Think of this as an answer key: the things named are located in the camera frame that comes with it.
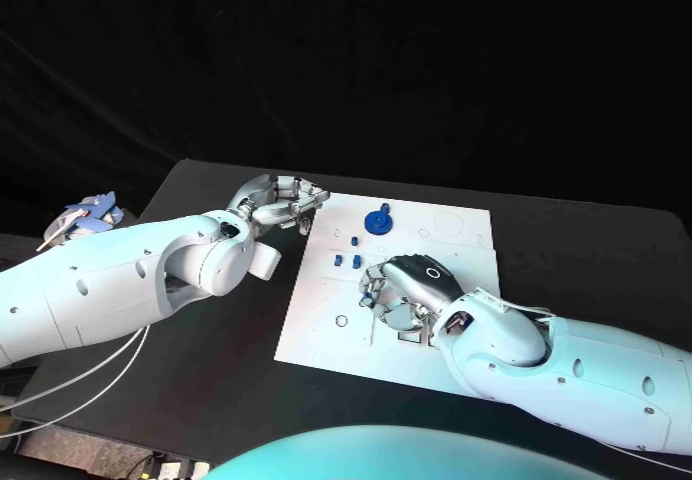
floor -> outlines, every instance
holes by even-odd
[[[80,468],[92,475],[122,478],[151,451],[50,426],[31,433],[18,453]],[[129,478],[140,478],[141,468]]]

white board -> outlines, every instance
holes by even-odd
[[[377,236],[364,230],[364,216],[385,202],[393,228]],[[483,287],[500,295],[487,210],[331,194],[314,217],[274,358],[465,395],[426,331],[399,335],[357,305],[357,282],[367,266],[413,253],[442,263],[464,291]],[[362,258],[359,269],[354,255]],[[393,300],[385,289],[382,298],[387,296]]]

black table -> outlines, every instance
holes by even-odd
[[[141,221],[223,208],[259,173],[288,172],[180,162]],[[692,249],[670,213],[301,175],[333,192],[490,210],[503,297],[692,351]],[[63,427],[217,463],[318,428],[411,425],[522,446],[611,476],[628,469],[670,473],[511,406],[274,361],[305,237],[274,229],[262,241],[282,252],[272,280],[248,275],[226,297],[189,305],[152,326],[127,375]],[[24,396],[72,378],[122,342],[50,354]],[[128,356],[14,414],[36,422],[57,417],[101,390]]]

black curtain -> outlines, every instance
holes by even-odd
[[[196,158],[663,208],[689,222],[656,12],[480,16],[344,0],[0,9],[0,198],[17,208],[57,213],[112,189],[138,213]]]

robotic arm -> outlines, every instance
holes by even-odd
[[[0,273],[0,367],[134,332],[246,272],[268,280],[281,254],[255,238],[274,225],[307,233],[301,214],[327,199],[307,180],[261,175],[226,210],[78,238]]]
[[[400,303],[377,303],[387,284]],[[428,256],[393,257],[360,280],[360,305],[395,330],[425,323],[467,395],[509,403],[595,440],[692,454],[692,355],[618,328],[464,293]]]

